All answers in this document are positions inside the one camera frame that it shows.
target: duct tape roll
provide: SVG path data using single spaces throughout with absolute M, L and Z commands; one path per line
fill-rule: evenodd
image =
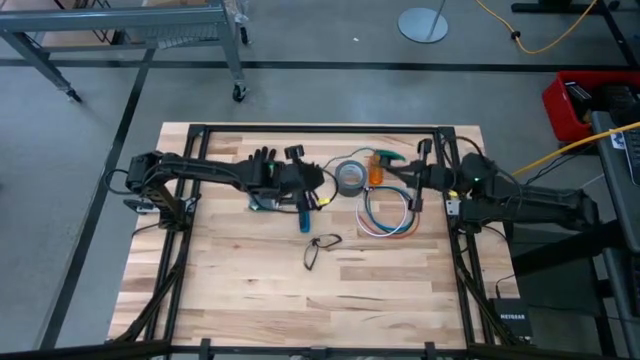
M 338 193 L 345 197 L 360 195 L 367 182 L 367 169 L 354 160 L 347 160 L 336 168 Z

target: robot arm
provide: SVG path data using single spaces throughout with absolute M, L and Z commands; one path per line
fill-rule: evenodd
M 188 225 L 188 205 L 174 198 L 164 184 L 177 178 L 228 184 L 253 199 L 294 203 L 298 212 L 319 210 L 314 191 L 324 183 L 322 169 L 300 160 L 301 146 L 287 148 L 285 153 L 291 164 L 275 161 L 276 151 L 266 147 L 236 164 L 151 152 L 131 159 L 125 186 L 159 209 L 161 228 L 176 231 Z
M 419 147 L 419 152 L 424 149 L 424 145 Z M 456 192 L 458 199 L 448 202 L 447 211 L 457 215 L 460 229 L 471 233 L 479 233 L 494 221 L 555 223 L 577 231 L 599 223 L 598 206 L 584 191 L 515 183 L 480 154 L 466 155 L 457 169 L 427 165 L 421 160 L 394 167 L 391 161 L 382 159 L 381 165 L 407 187 Z

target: cart wheel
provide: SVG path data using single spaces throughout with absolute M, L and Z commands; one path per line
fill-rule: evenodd
M 236 85 L 233 87 L 233 100 L 235 102 L 242 102 L 247 95 L 247 88 L 244 86 Z
M 79 104 L 82 104 L 82 98 L 78 96 L 75 90 L 67 91 L 67 96 L 69 97 L 69 100 L 73 100 Z
M 247 35 L 247 28 L 244 26 L 240 28 L 240 40 L 244 45 L 249 45 L 249 35 Z

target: red container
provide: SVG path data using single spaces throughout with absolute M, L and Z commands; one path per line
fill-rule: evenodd
M 575 81 L 587 92 L 607 83 L 632 84 L 640 88 L 640 72 L 561 71 L 556 80 L 542 94 L 556 138 L 575 142 L 592 135 L 591 125 L 578 120 L 565 83 Z

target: metal shelf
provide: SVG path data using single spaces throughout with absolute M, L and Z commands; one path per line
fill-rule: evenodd
M 95 45 L 48 46 L 27 35 L 74 31 L 92 31 L 99 41 Z M 234 80 L 233 98 L 242 101 L 246 86 L 237 48 L 239 33 L 240 25 L 228 20 L 222 0 L 207 0 L 201 6 L 135 8 L 111 8 L 107 0 L 76 0 L 74 9 L 68 10 L 0 11 L 0 36 L 75 100 L 80 100 L 76 91 L 49 61 L 52 52 L 222 46 Z

